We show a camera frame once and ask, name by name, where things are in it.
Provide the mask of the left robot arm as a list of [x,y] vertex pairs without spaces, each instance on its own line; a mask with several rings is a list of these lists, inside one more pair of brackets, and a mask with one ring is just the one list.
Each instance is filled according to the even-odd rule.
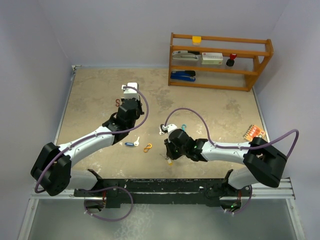
[[44,145],[30,171],[36,180],[35,193],[56,196],[65,189],[83,189],[91,196],[101,194],[103,184],[97,173],[72,168],[89,155],[123,140],[138,127],[136,120],[143,114],[140,100],[123,99],[117,112],[95,131],[69,143]]

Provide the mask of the yellow tag key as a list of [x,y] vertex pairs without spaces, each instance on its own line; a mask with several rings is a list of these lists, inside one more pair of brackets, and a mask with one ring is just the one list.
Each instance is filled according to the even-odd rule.
[[162,156],[166,160],[166,162],[168,163],[169,166],[173,165],[172,160],[166,154],[160,153],[160,156]]

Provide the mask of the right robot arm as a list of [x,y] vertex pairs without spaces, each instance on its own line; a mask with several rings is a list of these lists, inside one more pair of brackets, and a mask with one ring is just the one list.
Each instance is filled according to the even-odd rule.
[[243,165],[229,170],[225,176],[222,190],[228,196],[256,183],[271,188],[280,185],[288,158],[260,137],[249,142],[213,144],[206,138],[192,139],[179,128],[167,133],[164,145],[171,160],[185,156],[194,162],[225,161]]

